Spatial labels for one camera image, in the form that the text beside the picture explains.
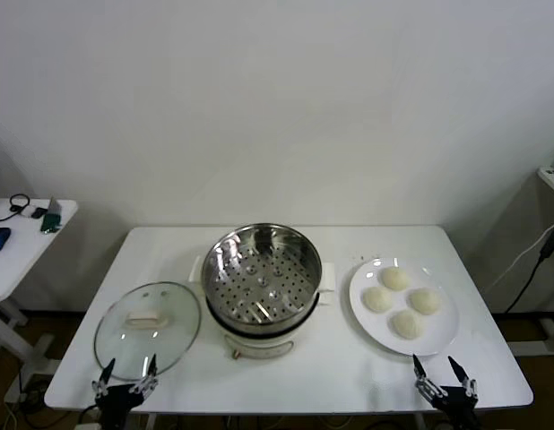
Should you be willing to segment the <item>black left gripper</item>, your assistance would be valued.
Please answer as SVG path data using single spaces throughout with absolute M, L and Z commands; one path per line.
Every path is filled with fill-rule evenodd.
M 114 366 L 115 359 L 112 358 L 102 369 L 99 379 L 91 383 L 102 430 L 124 429 L 130 411 L 142 405 L 143 395 L 151 394 L 158 384 L 156 355 L 144 359 L 142 379 L 136 384 L 108 387 Z

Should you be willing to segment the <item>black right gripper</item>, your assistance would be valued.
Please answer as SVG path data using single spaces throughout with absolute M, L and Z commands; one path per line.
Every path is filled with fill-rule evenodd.
M 415 387 L 434 408 L 444 412 L 454 429 L 479 430 L 481 424 L 474 409 L 478 402 L 477 384 L 452 357 L 448 361 L 463 387 L 440 387 L 428 377 L 416 355 L 412 355 Z

